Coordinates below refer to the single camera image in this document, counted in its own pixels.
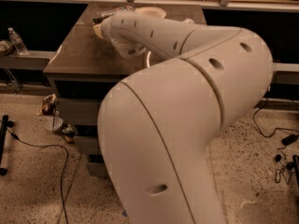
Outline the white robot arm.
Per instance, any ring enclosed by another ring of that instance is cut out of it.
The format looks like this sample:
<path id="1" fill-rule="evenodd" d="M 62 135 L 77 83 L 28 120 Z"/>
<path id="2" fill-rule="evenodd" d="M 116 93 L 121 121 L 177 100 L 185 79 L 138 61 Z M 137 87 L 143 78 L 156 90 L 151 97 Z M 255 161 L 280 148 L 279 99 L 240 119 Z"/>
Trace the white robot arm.
<path id="1" fill-rule="evenodd" d="M 98 114 L 105 165 L 131 224 L 225 224 L 206 147 L 263 98 L 270 49 L 248 29 L 133 11 L 100 31 L 117 50 L 141 45 L 160 60 L 115 85 Z"/>

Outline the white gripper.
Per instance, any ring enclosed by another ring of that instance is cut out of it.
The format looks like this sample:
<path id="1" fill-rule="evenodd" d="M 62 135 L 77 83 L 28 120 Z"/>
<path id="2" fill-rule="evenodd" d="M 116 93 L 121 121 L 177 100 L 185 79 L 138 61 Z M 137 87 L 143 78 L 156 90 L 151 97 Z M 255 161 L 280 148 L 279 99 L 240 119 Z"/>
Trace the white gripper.
<path id="1" fill-rule="evenodd" d="M 111 41 L 111 17 L 108 17 L 104 19 L 101 24 L 95 24 L 93 26 L 93 30 L 96 34 L 97 37 L 100 39 L 105 39 L 106 41 L 110 42 Z"/>

